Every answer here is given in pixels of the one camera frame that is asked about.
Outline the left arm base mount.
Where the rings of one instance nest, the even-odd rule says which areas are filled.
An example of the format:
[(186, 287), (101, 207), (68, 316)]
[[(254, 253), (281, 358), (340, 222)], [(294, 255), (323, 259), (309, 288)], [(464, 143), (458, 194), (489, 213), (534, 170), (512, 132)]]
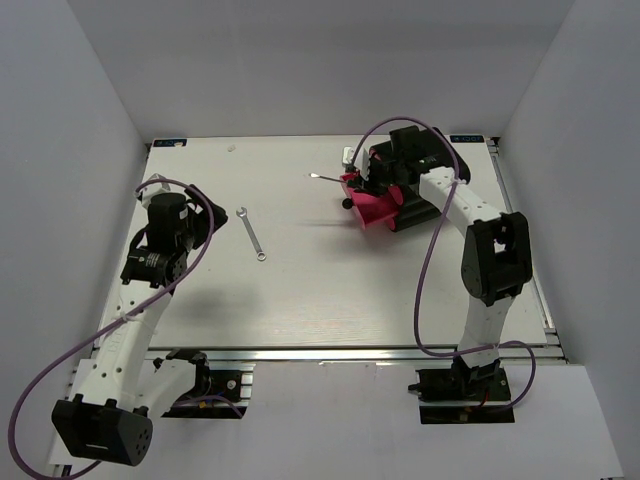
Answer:
[(208, 399), (174, 406), (164, 418), (198, 420), (239, 420), (240, 416), (229, 405), (244, 414), (251, 398), (253, 371), (251, 366), (231, 363), (213, 363), (210, 366)]

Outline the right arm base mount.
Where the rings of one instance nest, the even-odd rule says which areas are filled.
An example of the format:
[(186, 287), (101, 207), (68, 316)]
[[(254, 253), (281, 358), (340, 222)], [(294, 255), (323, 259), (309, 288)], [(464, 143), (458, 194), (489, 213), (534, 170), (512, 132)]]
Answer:
[(506, 372), (465, 384), (452, 369), (417, 370), (408, 392), (418, 398), (422, 425), (513, 424), (515, 415)]

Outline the pink drawer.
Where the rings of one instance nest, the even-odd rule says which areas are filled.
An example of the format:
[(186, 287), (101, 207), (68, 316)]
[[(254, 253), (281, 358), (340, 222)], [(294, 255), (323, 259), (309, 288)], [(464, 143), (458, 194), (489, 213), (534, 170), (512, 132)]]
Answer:
[(356, 177), (356, 173), (345, 173), (340, 176), (344, 181), (342, 189), (345, 193), (342, 207), (355, 214), (363, 229), (376, 224), (385, 224), (390, 230), (394, 230), (396, 217), (404, 202), (400, 188), (392, 186), (382, 196), (376, 197), (357, 192), (346, 184), (347, 181), (355, 180)]

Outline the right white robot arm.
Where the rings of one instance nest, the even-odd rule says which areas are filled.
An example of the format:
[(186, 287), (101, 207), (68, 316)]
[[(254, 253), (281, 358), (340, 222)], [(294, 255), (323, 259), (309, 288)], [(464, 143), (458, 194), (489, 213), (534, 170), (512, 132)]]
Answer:
[(452, 143), (426, 125), (395, 129), (370, 148), (345, 149), (342, 165), (342, 205), (363, 225), (385, 222), (398, 231), (438, 219), (462, 235), (460, 275), (469, 295), (462, 338), (449, 368), (421, 371), (410, 389), (428, 402), (490, 399), (504, 377), (498, 348), (507, 314), (533, 276), (526, 217), (477, 195)]

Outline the blue corner label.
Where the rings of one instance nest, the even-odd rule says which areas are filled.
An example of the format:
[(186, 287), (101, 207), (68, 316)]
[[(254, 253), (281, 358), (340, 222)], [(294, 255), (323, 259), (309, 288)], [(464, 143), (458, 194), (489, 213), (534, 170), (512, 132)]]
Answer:
[(451, 143), (484, 143), (485, 139), (482, 135), (450, 135)]
[(187, 144), (185, 138), (177, 139), (155, 139), (152, 143), (153, 148), (181, 148)]

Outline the blue corner label left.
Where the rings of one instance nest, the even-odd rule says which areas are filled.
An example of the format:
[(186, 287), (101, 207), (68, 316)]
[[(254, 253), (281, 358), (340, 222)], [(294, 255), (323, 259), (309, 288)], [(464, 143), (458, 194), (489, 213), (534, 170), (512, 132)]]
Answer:
[(177, 139), (155, 139), (152, 143), (153, 148), (181, 148), (187, 144), (185, 138)]

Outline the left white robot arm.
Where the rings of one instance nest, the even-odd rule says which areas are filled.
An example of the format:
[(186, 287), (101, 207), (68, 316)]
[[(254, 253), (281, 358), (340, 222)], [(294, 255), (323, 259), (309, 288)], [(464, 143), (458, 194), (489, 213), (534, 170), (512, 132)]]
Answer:
[(225, 210), (198, 187), (153, 176), (136, 191), (146, 222), (130, 241), (120, 274), (114, 327), (103, 333), (91, 370), (70, 400), (59, 400), (52, 423), (76, 458), (137, 466), (155, 421), (175, 404), (205, 396), (211, 374), (204, 353), (177, 349), (140, 378), (151, 339), (180, 282), (196, 266)]

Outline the blue corner label right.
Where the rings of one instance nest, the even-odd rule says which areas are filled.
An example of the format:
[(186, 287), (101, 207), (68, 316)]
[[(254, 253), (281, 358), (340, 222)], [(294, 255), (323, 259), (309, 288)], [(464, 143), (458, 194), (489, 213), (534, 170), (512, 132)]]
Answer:
[(482, 135), (450, 135), (451, 143), (484, 143), (485, 139)]

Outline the silver combination wrench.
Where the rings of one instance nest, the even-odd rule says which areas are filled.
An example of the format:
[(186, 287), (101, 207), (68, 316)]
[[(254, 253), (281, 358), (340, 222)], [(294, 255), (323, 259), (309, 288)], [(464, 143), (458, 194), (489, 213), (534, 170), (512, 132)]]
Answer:
[(253, 246), (253, 248), (255, 250), (256, 259), (259, 262), (264, 262), (267, 259), (267, 255), (264, 252), (264, 250), (263, 250), (263, 248), (262, 248), (262, 246), (261, 246), (261, 244), (260, 244), (260, 242), (259, 242), (259, 240), (258, 240), (258, 238), (256, 236), (256, 233), (255, 233), (255, 231), (254, 231), (254, 229), (252, 227), (252, 224), (251, 224), (251, 222), (249, 220), (249, 217), (248, 217), (247, 209), (245, 207), (240, 207), (236, 211), (236, 215), (242, 221), (242, 223), (243, 223), (243, 225), (244, 225), (244, 227), (246, 229), (246, 232), (247, 232), (247, 234), (249, 236), (249, 239), (250, 239), (250, 241), (252, 243), (252, 246)]

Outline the black drawer cabinet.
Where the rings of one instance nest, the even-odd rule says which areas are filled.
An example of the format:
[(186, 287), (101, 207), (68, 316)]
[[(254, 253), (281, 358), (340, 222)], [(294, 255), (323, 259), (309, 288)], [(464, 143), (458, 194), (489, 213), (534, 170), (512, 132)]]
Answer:
[(404, 127), (389, 133), (389, 140), (374, 145), (380, 154), (406, 150), (410, 185), (400, 188), (403, 204), (393, 232), (433, 220), (446, 212), (455, 188), (470, 181), (470, 170), (460, 154), (437, 129)]

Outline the large green-handled screwdriver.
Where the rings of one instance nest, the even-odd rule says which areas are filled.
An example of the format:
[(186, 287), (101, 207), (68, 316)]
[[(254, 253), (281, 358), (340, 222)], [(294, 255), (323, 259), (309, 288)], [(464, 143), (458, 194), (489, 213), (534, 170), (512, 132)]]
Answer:
[(320, 175), (320, 174), (313, 173), (313, 172), (309, 173), (308, 176), (310, 178), (312, 178), (312, 179), (339, 183), (341, 185), (346, 185), (347, 187), (350, 187), (350, 188), (358, 188), (361, 185), (358, 180), (344, 180), (342, 178), (329, 177), (329, 176), (326, 176), (326, 175)]

